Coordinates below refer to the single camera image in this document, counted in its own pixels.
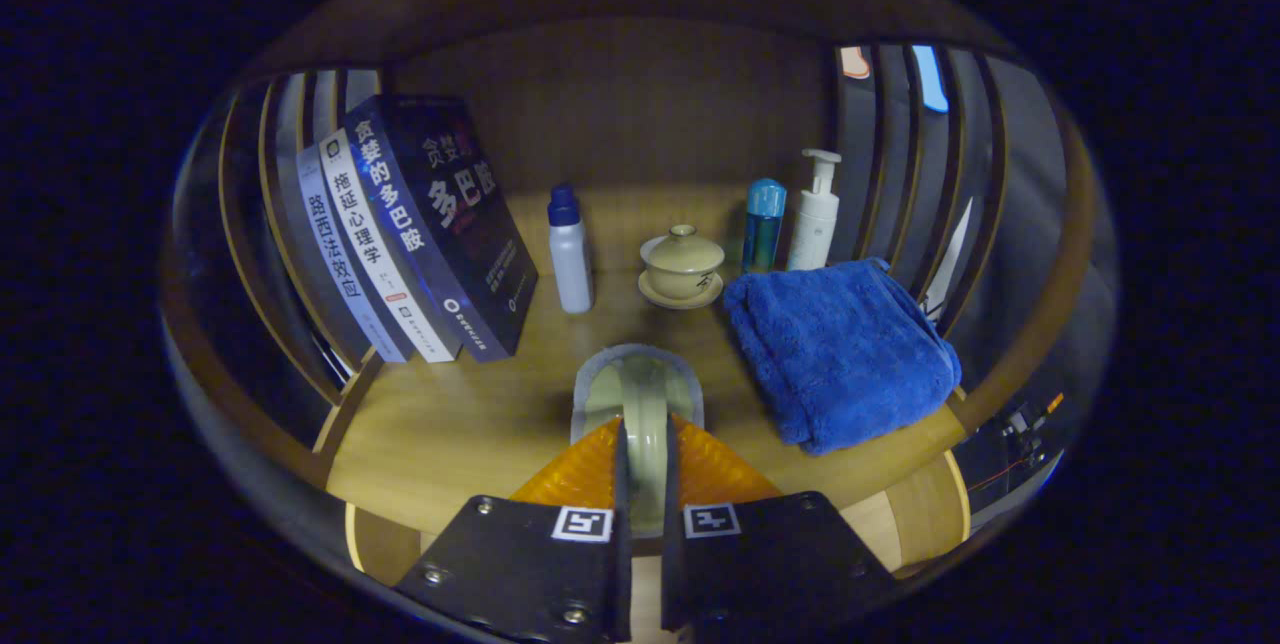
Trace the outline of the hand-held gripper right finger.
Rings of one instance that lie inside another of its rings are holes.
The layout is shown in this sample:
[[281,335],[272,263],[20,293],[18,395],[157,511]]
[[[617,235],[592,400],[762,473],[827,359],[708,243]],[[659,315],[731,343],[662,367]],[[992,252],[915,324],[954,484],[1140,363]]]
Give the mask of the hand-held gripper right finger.
[[677,415],[667,440],[660,625],[681,643],[828,641],[899,592],[822,493],[776,493]]

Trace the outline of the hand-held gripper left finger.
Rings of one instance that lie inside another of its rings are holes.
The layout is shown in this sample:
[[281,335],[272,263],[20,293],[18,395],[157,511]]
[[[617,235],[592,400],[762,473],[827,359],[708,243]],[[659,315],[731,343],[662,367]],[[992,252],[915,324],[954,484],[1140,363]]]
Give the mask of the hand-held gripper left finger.
[[397,593],[507,641],[628,641],[627,457],[611,419],[511,498],[471,497]]

